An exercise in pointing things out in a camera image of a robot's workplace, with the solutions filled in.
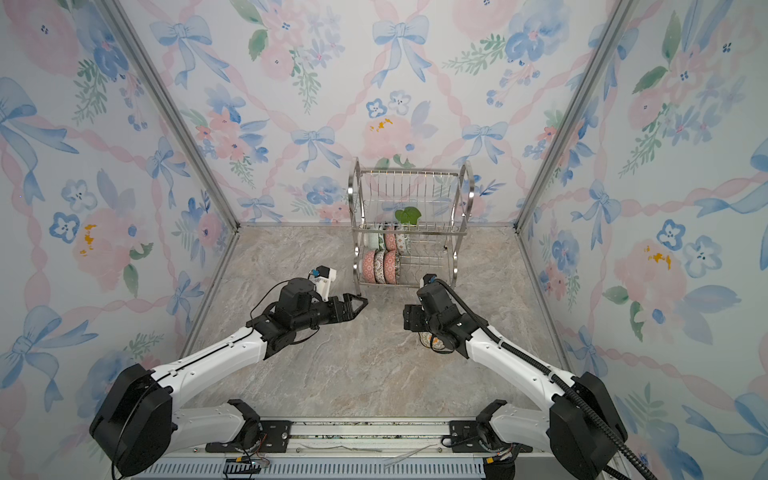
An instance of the dish rack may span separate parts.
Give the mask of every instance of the dish rack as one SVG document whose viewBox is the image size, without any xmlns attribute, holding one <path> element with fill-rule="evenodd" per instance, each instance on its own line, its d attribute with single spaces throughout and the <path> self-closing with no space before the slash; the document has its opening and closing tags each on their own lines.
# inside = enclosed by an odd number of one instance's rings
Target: dish rack
<svg viewBox="0 0 768 480">
<path fill-rule="evenodd" d="M 458 251 L 467 234 L 475 197 L 475 177 L 469 162 L 461 170 L 384 170 L 362 168 L 356 158 L 347 194 L 358 295 L 361 285 L 419 288 L 427 273 L 455 286 Z M 407 207 L 419 209 L 421 217 L 415 224 L 396 219 L 396 212 Z M 363 276 L 363 259 L 366 252 L 374 250 L 366 245 L 369 242 L 364 236 L 372 233 L 397 233 L 409 242 L 407 251 L 399 253 L 396 284 L 371 283 Z"/>
</svg>

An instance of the floral wallpaper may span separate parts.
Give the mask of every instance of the floral wallpaper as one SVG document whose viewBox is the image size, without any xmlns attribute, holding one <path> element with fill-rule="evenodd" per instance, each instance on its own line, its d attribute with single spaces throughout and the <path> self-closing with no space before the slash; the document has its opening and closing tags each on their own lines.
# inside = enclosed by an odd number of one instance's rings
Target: floral wallpaper
<svg viewBox="0 0 768 480">
<path fill-rule="evenodd" d="M 641 0 L 526 225 L 574 370 L 659 479 L 768 478 L 766 21 Z"/>
<path fill-rule="evenodd" d="M 242 221 L 349 221 L 358 157 L 469 160 L 472 221 L 509 222 L 614 0 L 122 5 Z"/>
<path fill-rule="evenodd" d="M 91 420 L 178 358 L 230 229 L 94 4 L 3 0 L 0 42 L 0 478 L 103 478 Z"/>
</svg>

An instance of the black cable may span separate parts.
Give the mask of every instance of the black cable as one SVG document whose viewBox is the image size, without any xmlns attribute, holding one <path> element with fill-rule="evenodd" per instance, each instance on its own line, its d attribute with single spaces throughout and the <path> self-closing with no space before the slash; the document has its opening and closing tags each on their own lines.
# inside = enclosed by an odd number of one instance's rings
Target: black cable
<svg viewBox="0 0 768 480">
<path fill-rule="evenodd" d="M 632 480 L 631 478 L 627 477 L 625 474 L 619 472 L 614 468 L 609 467 L 608 465 L 606 465 L 605 468 L 603 468 L 603 472 L 609 474 L 614 478 L 618 478 L 618 480 Z"/>
<path fill-rule="evenodd" d="M 251 319 L 251 320 L 253 320 L 253 311 L 254 311 L 254 310 L 255 310 L 255 309 L 256 309 L 256 308 L 257 308 L 259 305 L 261 305 L 261 303 L 264 301 L 264 299 L 266 298 L 266 296 L 267 296 L 267 295 L 269 295 L 269 294 L 270 294 L 270 292 L 271 292 L 272 290 L 275 290 L 275 287 L 276 287 L 276 286 L 278 286 L 278 285 L 282 285 L 283 283 L 288 283 L 289 281 L 290 281 L 290 280 L 283 280 L 282 282 L 278 282 L 278 283 L 275 283 L 275 284 L 273 285 L 273 287 L 272 287 L 272 288 L 270 288 L 269 290 L 267 290 L 267 292 L 266 292 L 266 293 L 264 293 L 264 296 L 262 296 L 262 297 L 261 297 L 261 300 L 259 300 L 259 303 L 257 303 L 257 304 L 256 304 L 256 306 L 250 310 L 250 319 Z"/>
<path fill-rule="evenodd" d="M 315 330 L 315 333 L 313 333 L 312 335 L 310 335 L 310 336 L 306 337 L 305 339 L 301 339 L 301 340 L 299 340 L 299 341 L 297 341 L 297 342 L 293 342 L 293 343 L 291 343 L 291 345 L 299 345 L 300 343 L 304 343 L 304 342 L 306 342 L 307 340 L 309 340 L 309 339 L 311 339 L 312 337 L 314 337 L 315 335 L 317 335 L 317 333 L 318 333 L 319 331 L 320 331 L 320 329 L 317 329 L 317 330 Z"/>
<path fill-rule="evenodd" d="M 616 435 L 616 432 L 614 432 L 613 429 L 611 429 L 611 427 L 608 426 L 608 424 L 605 423 L 605 421 L 563 379 L 553 374 L 546 365 L 543 365 L 536 359 L 531 358 L 528 354 L 521 352 L 508 343 L 503 343 L 502 340 L 488 328 L 488 321 L 473 312 L 472 309 L 470 309 L 469 306 L 464 303 L 464 300 L 458 296 L 458 294 L 453 290 L 453 288 L 451 288 L 450 285 L 448 285 L 445 281 L 440 280 L 439 278 L 436 278 L 435 282 L 439 283 L 443 286 L 443 288 L 445 288 L 445 291 L 447 291 L 461 306 L 461 308 L 463 308 L 464 311 L 467 312 L 470 317 L 472 317 L 472 319 L 478 324 L 485 335 L 491 339 L 491 341 L 498 343 L 501 348 L 523 359 L 525 362 L 534 366 L 537 370 L 544 373 L 546 376 L 550 376 L 552 382 L 554 382 L 555 385 L 559 386 L 563 390 L 565 397 L 571 400 L 578 408 L 580 408 L 581 411 L 584 412 L 584 414 L 587 416 L 587 418 L 589 418 L 590 421 L 592 421 L 592 423 L 594 423 L 595 426 L 597 426 L 600 431 L 603 432 L 603 434 L 607 436 L 614 445 L 616 445 L 619 452 L 621 452 L 621 454 L 632 464 L 632 466 L 634 466 L 637 471 L 640 472 L 643 478 L 646 480 L 657 480 L 656 475 L 654 475 L 654 473 L 648 469 L 648 467 L 634 454 L 634 452 L 632 452 L 629 447 L 624 444 L 624 441 L 621 439 L 621 437 Z"/>
</svg>

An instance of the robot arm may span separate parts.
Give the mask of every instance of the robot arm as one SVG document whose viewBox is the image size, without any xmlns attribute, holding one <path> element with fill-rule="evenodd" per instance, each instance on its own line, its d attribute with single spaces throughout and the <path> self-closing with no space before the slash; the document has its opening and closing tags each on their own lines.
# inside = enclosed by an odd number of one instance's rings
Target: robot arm
<svg viewBox="0 0 768 480">
<path fill-rule="evenodd" d="M 235 442 L 248 450 L 255 445 L 262 435 L 260 417 L 242 400 L 204 409 L 181 406 L 223 377 L 294 344 L 298 331 L 349 322 L 368 304 L 350 293 L 344 300 L 328 297 L 333 269 L 319 266 L 310 277 L 289 280 L 276 302 L 218 343 L 149 371 L 140 365 L 123 370 L 90 427 L 112 465 L 123 475 L 136 475 L 166 452 L 184 447 Z"/>
<path fill-rule="evenodd" d="M 518 409 L 502 400 L 486 407 L 477 417 L 476 436 L 487 450 L 523 444 L 552 452 L 580 480 L 597 478 L 621 452 L 645 478 L 655 479 L 624 445 L 627 430 L 599 378 L 589 372 L 577 377 L 526 352 L 472 312 L 435 275 L 424 277 L 416 295 L 420 304 L 403 310 L 406 330 L 430 332 L 448 351 L 487 366 L 518 387 L 541 410 Z"/>
</svg>

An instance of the gray marble surface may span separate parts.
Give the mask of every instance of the gray marble surface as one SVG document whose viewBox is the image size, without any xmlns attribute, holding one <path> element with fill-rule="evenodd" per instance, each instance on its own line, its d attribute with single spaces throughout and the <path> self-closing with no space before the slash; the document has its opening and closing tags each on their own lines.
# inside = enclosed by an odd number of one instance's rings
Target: gray marble surface
<svg viewBox="0 0 768 480">
<path fill-rule="evenodd" d="M 244 325 L 272 285 L 305 276 L 315 266 L 338 270 L 332 294 L 354 293 L 349 229 L 244 227 L 241 232 L 195 349 Z M 512 228 L 472 227 L 460 253 L 458 294 L 509 339 L 559 366 Z M 495 399 L 536 408 L 491 370 L 458 353 L 433 353 L 419 344 L 417 334 L 404 331 L 402 308 L 417 303 L 414 289 L 364 286 L 362 294 L 369 305 L 354 321 L 322 326 L 311 340 L 235 372 L 187 407 L 240 398 L 262 416 L 475 416 Z"/>
</svg>

